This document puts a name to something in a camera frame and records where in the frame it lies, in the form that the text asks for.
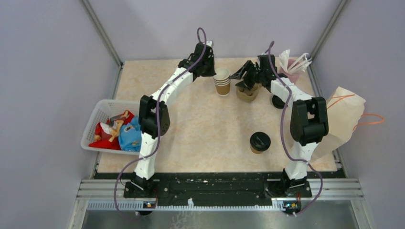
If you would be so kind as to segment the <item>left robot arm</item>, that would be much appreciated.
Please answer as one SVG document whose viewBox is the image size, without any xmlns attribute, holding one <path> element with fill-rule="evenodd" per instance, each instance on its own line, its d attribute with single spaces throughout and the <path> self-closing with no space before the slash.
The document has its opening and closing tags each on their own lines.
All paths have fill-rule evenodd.
<svg viewBox="0 0 405 229">
<path fill-rule="evenodd" d="M 139 107 L 141 148 L 131 183 L 141 197 L 153 192 L 155 158 L 160 139 L 168 131 L 171 120 L 169 106 L 188 85 L 198 77 L 212 77 L 215 73 L 213 42 L 199 42 L 187 59 L 179 62 L 173 75 L 152 95 L 142 96 Z"/>
</svg>

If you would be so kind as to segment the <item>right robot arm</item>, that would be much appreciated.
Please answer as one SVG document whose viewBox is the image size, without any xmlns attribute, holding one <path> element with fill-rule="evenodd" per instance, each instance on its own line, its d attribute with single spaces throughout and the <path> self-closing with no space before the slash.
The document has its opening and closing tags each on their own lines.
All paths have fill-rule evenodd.
<svg viewBox="0 0 405 229">
<path fill-rule="evenodd" d="M 237 87 L 252 90 L 256 84 L 266 88 L 276 99 L 275 107 L 285 115 L 291 108 L 290 134 L 293 149 L 287 154 L 290 159 L 283 169 L 280 191 L 287 197 L 294 196 L 307 181 L 307 167 L 313 152 L 329 132 L 326 100 L 313 97 L 300 90 L 283 73 L 277 73 L 275 57 L 260 55 L 258 61 L 247 61 L 230 76 L 237 79 Z"/>
</svg>

